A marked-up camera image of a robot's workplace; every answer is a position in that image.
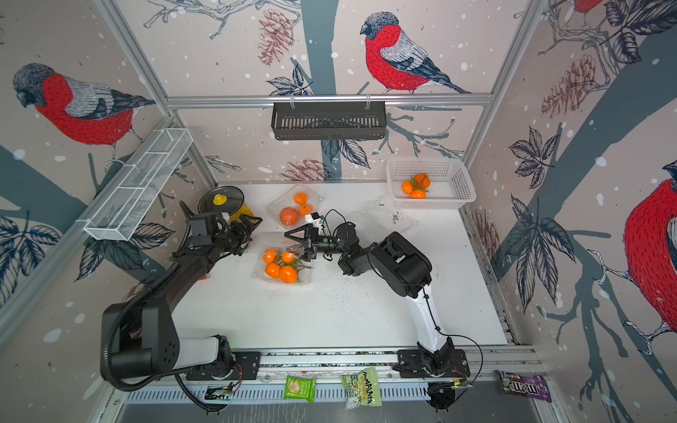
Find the large orange container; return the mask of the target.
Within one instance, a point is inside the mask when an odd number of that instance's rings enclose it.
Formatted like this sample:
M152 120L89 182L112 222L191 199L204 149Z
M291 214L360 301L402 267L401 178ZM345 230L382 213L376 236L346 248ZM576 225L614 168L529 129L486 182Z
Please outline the large orange container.
M286 207L280 211L280 223L285 227L294 227L301 219L301 213L294 207Z

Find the clear plastic container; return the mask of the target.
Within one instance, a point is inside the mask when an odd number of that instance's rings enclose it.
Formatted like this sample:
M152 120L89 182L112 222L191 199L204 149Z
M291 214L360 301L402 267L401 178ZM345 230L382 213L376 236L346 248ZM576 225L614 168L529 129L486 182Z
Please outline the clear plastic container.
M322 197L310 186L296 184L277 197L267 210L277 223L285 228L298 227L305 217L319 211Z
M414 228L417 221L395 208L383 198L370 200L347 215L356 225L361 240L379 241L392 232L404 234Z
M285 264L282 262L282 254L287 247L297 245L295 241L285 238L282 234L265 233L255 238L252 242L253 252L256 256L255 265L252 271L252 277L255 280L260 280L269 285L283 285L283 286L305 286L312 282L313 270L310 262L303 262L296 258L292 264ZM268 249L275 249L280 252L278 261L276 262L280 267L285 265L292 265L298 272L298 281L293 284L286 284L280 281L280 278L274 280L266 275L267 264L263 260L264 252Z

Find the white plastic basket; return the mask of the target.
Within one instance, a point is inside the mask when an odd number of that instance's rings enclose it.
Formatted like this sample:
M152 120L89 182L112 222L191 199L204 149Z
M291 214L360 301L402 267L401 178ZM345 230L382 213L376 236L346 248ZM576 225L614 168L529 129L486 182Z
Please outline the white plastic basket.
M390 159L386 178L391 201L402 209L458 210L477 197L457 159Z

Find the reddish orange container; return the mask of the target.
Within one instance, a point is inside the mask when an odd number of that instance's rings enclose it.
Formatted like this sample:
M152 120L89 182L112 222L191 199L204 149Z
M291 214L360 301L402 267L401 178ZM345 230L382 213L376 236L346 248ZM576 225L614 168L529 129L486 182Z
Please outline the reddish orange container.
M417 174L413 177L413 185L416 190L427 190L430 186L430 179L427 174Z

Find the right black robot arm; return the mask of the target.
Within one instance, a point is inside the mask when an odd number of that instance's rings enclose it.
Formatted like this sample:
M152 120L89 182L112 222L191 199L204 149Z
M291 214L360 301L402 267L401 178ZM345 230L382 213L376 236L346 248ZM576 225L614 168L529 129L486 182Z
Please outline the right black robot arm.
M318 254L338 254L343 274L358 277L373 271L400 297L407 300L417 333L419 362L398 365L397 370L412 376L439 377L451 371L455 345L437 324L437 311L427 287L433 266L428 258L403 235L392 232L380 243L363 248L353 222L338 225L334 234L322 235L312 224L289 230L285 238L296 241L301 259L310 261Z

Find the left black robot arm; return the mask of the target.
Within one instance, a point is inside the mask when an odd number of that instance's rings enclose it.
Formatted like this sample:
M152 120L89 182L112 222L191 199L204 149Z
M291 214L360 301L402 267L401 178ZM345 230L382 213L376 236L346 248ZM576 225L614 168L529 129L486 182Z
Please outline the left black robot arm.
M109 306L102 315L100 374L118 391L137 391L165 376L205 368L229 375L236 365L227 338L180 338L172 313L221 259L239 257L262 218L188 213L184 239L169 269L146 291Z

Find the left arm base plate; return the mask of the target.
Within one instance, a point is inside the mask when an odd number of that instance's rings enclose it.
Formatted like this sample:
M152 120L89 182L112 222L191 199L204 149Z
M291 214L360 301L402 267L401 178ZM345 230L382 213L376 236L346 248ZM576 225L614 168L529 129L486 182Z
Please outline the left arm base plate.
M192 368L185 376L188 381L222 382L253 381L261 361L261 352L236 351L224 361Z

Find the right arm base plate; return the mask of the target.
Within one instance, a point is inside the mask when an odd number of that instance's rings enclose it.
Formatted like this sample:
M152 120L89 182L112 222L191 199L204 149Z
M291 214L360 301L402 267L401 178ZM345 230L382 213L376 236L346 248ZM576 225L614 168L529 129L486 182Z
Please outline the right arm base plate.
M465 351L460 349L441 357L419 349L398 350L397 362L392 369L402 378L469 379L471 376Z

